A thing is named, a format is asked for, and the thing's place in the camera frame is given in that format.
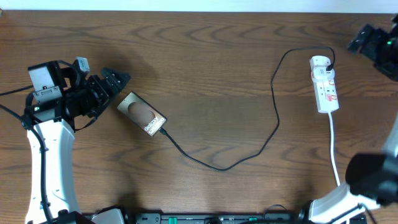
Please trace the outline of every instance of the wooden surface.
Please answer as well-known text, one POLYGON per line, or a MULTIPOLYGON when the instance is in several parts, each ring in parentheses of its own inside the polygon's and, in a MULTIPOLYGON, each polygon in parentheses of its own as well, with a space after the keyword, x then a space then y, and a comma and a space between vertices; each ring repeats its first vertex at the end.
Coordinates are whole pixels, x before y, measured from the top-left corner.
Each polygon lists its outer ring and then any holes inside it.
MULTIPOLYGON (((340 109, 333 113, 336 161, 344 179, 357 152, 378 152, 398 111, 398 84, 345 47, 366 23, 388 29, 390 15, 44 12, 0 17, 0 90, 30 85, 27 67, 86 57, 132 80, 91 127, 76 134, 75 190, 82 212, 121 203, 132 210, 262 212, 298 210, 335 188, 328 116, 319 114, 309 58, 294 52, 275 78, 280 127, 264 152, 228 172, 185 159, 165 136, 150 138, 116 105, 131 90, 169 121, 165 129, 192 156, 226 167, 257 152, 276 124, 270 79, 291 48, 336 51, 340 109)), ((27 91, 0 98, 22 113, 27 91)), ((83 126, 88 118, 78 118, 83 126)), ((31 156, 20 122, 0 112, 0 222, 22 223, 29 206, 31 156)), ((395 223, 397 206, 375 212, 395 223)))

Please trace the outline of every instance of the white plug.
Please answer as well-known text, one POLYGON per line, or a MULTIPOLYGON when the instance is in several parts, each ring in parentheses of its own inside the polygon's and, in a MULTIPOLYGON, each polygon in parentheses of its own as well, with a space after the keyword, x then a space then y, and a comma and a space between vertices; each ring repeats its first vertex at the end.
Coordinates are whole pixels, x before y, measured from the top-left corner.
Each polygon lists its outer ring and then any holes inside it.
POLYGON ((317 99, 319 113, 329 113, 338 109, 337 92, 335 86, 335 70, 327 71, 331 64, 330 59, 325 56, 314 56, 310 60, 311 79, 317 99))

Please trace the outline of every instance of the power plug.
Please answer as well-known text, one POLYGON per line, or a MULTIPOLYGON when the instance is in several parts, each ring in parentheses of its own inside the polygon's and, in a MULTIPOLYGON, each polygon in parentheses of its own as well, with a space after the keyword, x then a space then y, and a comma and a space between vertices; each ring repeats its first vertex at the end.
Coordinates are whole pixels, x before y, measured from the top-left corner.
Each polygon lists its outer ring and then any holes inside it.
POLYGON ((330 65, 330 59, 325 56, 317 55, 310 59, 311 79, 319 113, 328 113, 338 109, 335 70, 328 71, 327 68, 330 65))

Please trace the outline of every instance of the wooden table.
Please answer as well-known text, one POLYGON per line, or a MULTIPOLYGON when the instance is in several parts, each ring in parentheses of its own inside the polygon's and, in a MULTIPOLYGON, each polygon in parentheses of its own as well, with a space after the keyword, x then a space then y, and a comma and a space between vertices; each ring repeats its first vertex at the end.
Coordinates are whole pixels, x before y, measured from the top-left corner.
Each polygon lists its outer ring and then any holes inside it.
MULTIPOLYGON (((82 212, 120 203, 131 210, 262 212, 298 210, 335 188, 328 116, 317 112, 308 60, 294 52, 275 78, 280 127, 264 152, 228 172, 184 158, 165 136, 150 138, 116 105, 131 90, 168 117, 165 129, 192 156, 226 167, 254 154, 276 125, 270 79, 291 48, 336 51, 340 109, 333 113, 340 179, 357 152, 378 152, 398 111, 398 84, 346 50, 366 23, 388 29, 390 15, 182 12, 6 11, 0 17, 0 90, 30 85, 27 67, 86 57, 132 80, 99 120, 77 132, 75 190, 82 212)), ((28 91, 0 98, 22 113, 28 91)), ((83 126, 88 118, 76 119, 83 126)), ((22 223, 31 156, 20 122, 0 112, 0 222, 22 223)), ((397 206, 375 212, 395 223, 397 206)))

